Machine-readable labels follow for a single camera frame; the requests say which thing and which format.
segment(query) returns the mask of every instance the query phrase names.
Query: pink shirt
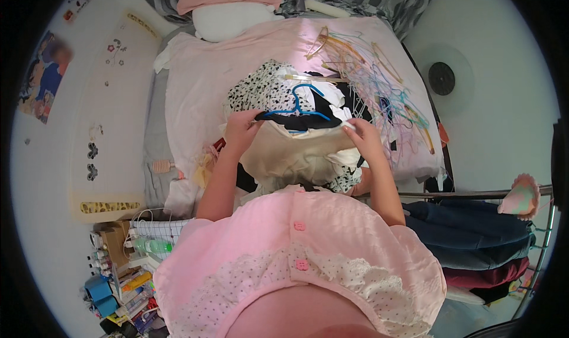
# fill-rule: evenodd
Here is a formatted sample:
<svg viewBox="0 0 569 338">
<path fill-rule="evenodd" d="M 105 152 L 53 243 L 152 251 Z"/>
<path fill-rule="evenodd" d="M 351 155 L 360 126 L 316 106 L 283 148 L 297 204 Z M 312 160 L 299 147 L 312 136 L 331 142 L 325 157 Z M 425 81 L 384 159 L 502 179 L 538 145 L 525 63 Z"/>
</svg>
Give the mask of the pink shirt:
<svg viewBox="0 0 569 338">
<path fill-rule="evenodd" d="M 225 337 L 261 296 L 307 284 L 350 300 L 380 333 L 421 337 L 446 294 L 440 264 L 411 229 L 298 185 L 188 223 L 154 283 L 172 338 Z"/>
</svg>

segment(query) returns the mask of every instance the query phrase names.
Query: gray bedspread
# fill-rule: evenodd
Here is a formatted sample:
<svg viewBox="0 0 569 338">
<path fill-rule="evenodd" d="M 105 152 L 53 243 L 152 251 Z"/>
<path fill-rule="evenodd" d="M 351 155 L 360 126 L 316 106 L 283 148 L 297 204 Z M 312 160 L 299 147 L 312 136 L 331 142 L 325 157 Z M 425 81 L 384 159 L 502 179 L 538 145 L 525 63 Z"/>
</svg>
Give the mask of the gray bedspread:
<svg viewBox="0 0 569 338">
<path fill-rule="evenodd" d="M 178 28 L 168 34 L 160 44 L 158 53 L 166 48 L 168 42 L 178 33 L 185 32 L 194 35 L 196 30 L 190 25 Z M 164 106 L 166 103 L 166 84 L 169 70 L 161 70 L 154 78 L 148 113 L 146 115 L 146 131 L 144 135 L 144 153 L 142 166 L 145 175 L 145 200 L 148 208 L 164 206 L 170 191 L 170 182 L 178 177 L 177 171 L 154 173 L 152 163 L 156 160 L 168 159 L 174 162 L 168 136 L 166 135 L 166 118 Z"/>
</svg>

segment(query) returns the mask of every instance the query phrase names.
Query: hand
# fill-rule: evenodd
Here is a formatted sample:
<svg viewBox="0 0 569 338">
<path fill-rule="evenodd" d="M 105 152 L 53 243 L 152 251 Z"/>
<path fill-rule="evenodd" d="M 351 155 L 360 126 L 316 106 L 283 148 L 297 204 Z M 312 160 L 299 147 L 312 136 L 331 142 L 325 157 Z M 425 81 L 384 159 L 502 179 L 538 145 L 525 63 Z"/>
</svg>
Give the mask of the hand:
<svg viewBox="0 0 569 338">
<path fill-rule="evenodd" d="M 385 161 L 380 131 L 365 119 L 351 118 L 347 122 L 356 127 L 356 131 L 350 127 L 343 129 L 367 163 L 372 166 L 378 161 Z"/>
<path fill-rule="evenodd" d="M 234 112 L 229 116 L 224 135 L 226 145 L 222 152 L 237 157 L 237 160 L 241 158 L 243 153 L 251 146 L 252 140 L 264 122 L 258 121 L 253 123 L 255 116 L 260 112 L 260 110 L 248 110 Z"/>
</svg>

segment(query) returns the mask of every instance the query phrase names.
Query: cardboard box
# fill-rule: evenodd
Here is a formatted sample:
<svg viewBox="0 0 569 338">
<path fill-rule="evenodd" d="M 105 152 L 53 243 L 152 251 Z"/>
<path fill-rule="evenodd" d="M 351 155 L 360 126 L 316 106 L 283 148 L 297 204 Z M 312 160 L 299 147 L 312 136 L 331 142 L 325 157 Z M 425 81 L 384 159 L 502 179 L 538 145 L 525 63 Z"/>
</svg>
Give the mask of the cardboard box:
<svg viewBox="0 0 569 338">
<path fill-rule="evenodd" d="M 118 268 L 128 264 L 127 256 L 134 252 L 133 248 L 123 248 L 124 239 L 129 235 L 129 228 L 129 221 L 115 221 L 105 223 L 103 230 L 98 232 L 103 239 L 103 244 L 107 247 L 110 260 Z"/>
</svg>

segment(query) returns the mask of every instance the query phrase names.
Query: white lace trim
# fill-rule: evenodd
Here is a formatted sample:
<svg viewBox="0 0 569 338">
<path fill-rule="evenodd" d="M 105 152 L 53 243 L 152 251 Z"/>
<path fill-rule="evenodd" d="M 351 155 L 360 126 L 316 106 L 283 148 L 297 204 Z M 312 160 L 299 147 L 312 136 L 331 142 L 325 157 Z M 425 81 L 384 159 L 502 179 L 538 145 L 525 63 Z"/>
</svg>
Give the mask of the white lace trim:
<svg viewBox="0 0 569 338">
<path fill-rule="evenodd" d="M 323 256 L 298 243 L 274 252 L 240 256 L 205 277 L 190 302 L 182 305 L 170 322 L 171 337 L 214 338 L 220 323 L 239 302 L 263 286 L 289 279 L 296 258 L 308 260 L 310 269 L 304 273 L 358 294 L 373 307 L 391 337 L 430 337 L 431 326 L 415 312 L 413 298 L 402 288 L 401 278 L 364 259 Z"/>
</svg>

